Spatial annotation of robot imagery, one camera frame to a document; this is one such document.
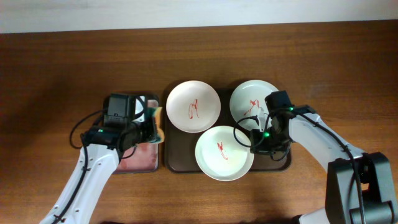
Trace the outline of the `white plate front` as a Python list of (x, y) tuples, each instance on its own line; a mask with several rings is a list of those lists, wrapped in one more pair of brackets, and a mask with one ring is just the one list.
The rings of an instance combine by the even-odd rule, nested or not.
[(244, 176), (254, 162), (249, 138), (231, 126), (216, 126), (205, 131), (195, 146), (196, 162), (207, 176), (233, 181)]

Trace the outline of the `green and yellow sponge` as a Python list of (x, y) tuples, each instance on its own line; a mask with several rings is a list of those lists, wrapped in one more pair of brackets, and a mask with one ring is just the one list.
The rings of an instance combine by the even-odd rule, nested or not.
[(150, 143), (152, 144), (160, 144), (164, 142), (165, 134), (161, 125), (161, 112), (162, 107), (157, 108), (149, 108), (149, 115), (150, 115), (150, 123), (152, 125), (152, 133), (153, 136), (150, 139)]

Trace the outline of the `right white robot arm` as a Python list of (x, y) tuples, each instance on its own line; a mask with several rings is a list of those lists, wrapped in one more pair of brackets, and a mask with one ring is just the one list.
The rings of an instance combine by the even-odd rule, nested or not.
[(286, 91), (266, 96), (264, 129), (250, 133), (250, 152), (287, 155), (304, 147), (326, 170), (325, 206), (294, 223), (397, 223), (397, 199), (388, 158), (366, 153), (329, 128), (308, 105), (294, 106)]

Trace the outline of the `white plate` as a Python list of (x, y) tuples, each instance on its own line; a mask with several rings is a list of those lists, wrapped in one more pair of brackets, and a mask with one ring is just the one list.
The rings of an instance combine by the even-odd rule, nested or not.
[(166, 113), (179, 130), (199, 133), (216, 123), (221, 113), (221, 100), (209, 84), (190, 80), (178, 84), (169, 93)]
[(205, 131), (195, 146), (196, 162), (207, 176), (233, 181), (244, 176), (254, 162), (249, 138), (231, 126), (216, 126)]
[[(249, 80), (236, 87), (229, 101), (230, 112), (235, 122), (255, 116), (259, 107), (268, 111), (265, 98), (274, 91), (278, 89), (262, 80)], [(253, 119), (245, 119), (239, 123), (239, 126), (248, 131), (259, 129)]]

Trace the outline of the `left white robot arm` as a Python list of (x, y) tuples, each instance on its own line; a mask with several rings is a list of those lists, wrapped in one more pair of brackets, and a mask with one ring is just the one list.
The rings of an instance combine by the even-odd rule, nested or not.
[(97, 119), (81, 134), (78, 162), (65, 188), (42, 223), (89, 223), (113, 174), (150, 172), (158, 166), (159, 97), (113, 93)]

